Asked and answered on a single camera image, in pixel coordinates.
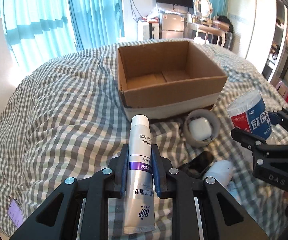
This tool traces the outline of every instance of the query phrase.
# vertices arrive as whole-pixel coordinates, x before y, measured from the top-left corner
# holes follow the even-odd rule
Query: power cord
[[[140,20],[141,18],[143,18],[143,17],[142,17],[142,15],[140,14],[139,10],[137,9],[137,7],[136,7],[136,5],[135,5],[135,3],[134,3],[134,0],[130,0],[130,4],[131,4],[131,11],[132,11],[133,20],[136,21],[136,22],[139,22],[139,20]],[[133,6],[134,6],[135,9],[137,10],[137,13],[140,15],[140,17],[136,18],[136,13],[135,13],[135,11],[134,11]]]

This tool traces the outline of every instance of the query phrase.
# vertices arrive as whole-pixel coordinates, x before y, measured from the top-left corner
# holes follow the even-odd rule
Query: open brown box
[[[129,120],[136,114],[162,119],[211,106],[226,79],[191,41],[118,49],[118,88]]]

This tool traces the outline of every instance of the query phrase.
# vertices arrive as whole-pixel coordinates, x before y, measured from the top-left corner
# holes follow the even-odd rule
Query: refrigerator door
[[[183,38],[183,32],[162,31],[161,39]]]
[[[184,31],[184,16],[177,14],[161,14],[162,30]]]

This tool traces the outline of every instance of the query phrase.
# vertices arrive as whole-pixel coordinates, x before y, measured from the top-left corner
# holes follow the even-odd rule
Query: bed
[[[17,87],[0,115],[1,233],[11,236],[16,230],[7,216],[11,199],[17,200],[26,218],[65,178],[90,177],[118,156],[128,142],[130,122],[118,97],[116,51],[119,46],[141,43],[113,44],[52,59]],[[207,147],[192,148],[182,134],[185,119],[170,118],[150,125],[152,143],[174,167],[203,150],[211,151],[216,160],[230,160],[243,207],[270,239],[276,239],[288,222],[283,191],[252,177],[240,146],[230,137],[233,127],[225,109],[251,89],[260,90],[269,111],[286,103],[248,61],[213,44],[198,46],[228,75],[212,109],[221,121],[220,134]],[[288,144],[282,127],[277,125],[273,131],[277,143]],[[170,239],[172,200],[155,198],[153,232],[124,236],[123,215],[123,200],[110,199],[111,239]]]

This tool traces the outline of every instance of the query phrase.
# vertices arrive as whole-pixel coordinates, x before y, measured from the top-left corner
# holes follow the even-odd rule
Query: plaid blanket
[[[0,115],[0,232],[16,230],[7,216],[16,199],[28,217],[67,177],[84,179],[105,168],[128,143],[130,123],[122,110],[116,83],[116,52],[120,43],[52,59],[26,77]],[[233,128],[226,107],[243,93],[258,89],[269,111],[286,106],[277,91],[248,61],[212,44],[203,50],[228,75],[212,111],[221,121],[218,138],[205,148],[186,144],[183,118],[150,125],[152,143],[174,167],[189,162],[203,150],[216,160],[228,159],[242,205],[271,239],[287,223],[283,191],[251,175],[240,146],[232,140]],[[273,128],[277,143],[288,144],[288,133]],[[172,200],[155,198],[156,230],[123,235],[123,200],[109,200],[111,239],[170,239]]]

